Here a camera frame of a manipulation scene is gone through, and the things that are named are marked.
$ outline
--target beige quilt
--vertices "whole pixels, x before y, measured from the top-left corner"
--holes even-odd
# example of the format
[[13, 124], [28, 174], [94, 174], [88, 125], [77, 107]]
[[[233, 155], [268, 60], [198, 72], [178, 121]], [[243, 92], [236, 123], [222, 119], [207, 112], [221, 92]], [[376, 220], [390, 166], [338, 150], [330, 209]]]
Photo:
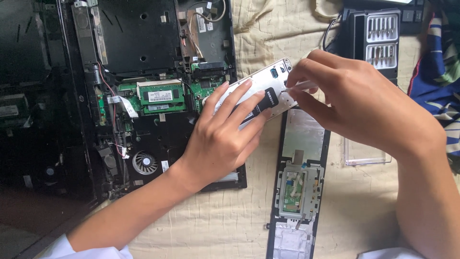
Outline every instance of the beige quilt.
[[[233, 0], [239, 78], [283, 57], [296, 63], [321, 45], [329, 21], [324, 17], [340, 8], [337, 0]], [[402, 89], [419, 52], [417, 37], [401, 38]], [[260, 147], [248, 159], [247, 189], [197, 194], [177, 205], [130, 243], [134, 258], [265, 258], [280, 126], [281, 116], [267, 123]], [[394, 245], [398, 235], [396, 162], [346, 166], [342, 144], [332, 133], [314, 258], [354, 259]]]

